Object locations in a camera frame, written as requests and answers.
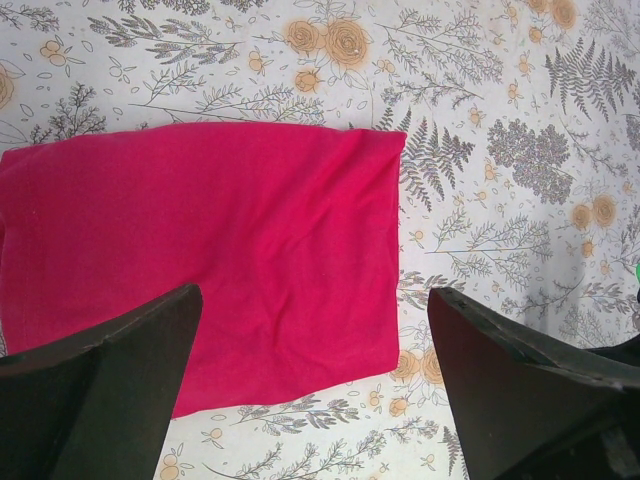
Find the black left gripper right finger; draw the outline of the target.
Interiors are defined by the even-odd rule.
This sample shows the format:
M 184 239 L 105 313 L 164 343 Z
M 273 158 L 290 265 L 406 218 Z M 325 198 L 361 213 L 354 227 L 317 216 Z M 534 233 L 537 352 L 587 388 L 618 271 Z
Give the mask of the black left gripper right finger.
M 450 287 L 428 320 L 470 478 L 638 478 L 637 337 L 577 348 Z

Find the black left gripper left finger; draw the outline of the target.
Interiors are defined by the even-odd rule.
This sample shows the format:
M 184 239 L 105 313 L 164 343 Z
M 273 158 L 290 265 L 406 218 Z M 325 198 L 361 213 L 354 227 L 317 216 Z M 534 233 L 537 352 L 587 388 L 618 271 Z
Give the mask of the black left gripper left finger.
M 184 285 L 1 359 L 4 479 L 150 479 L 203 307 Z

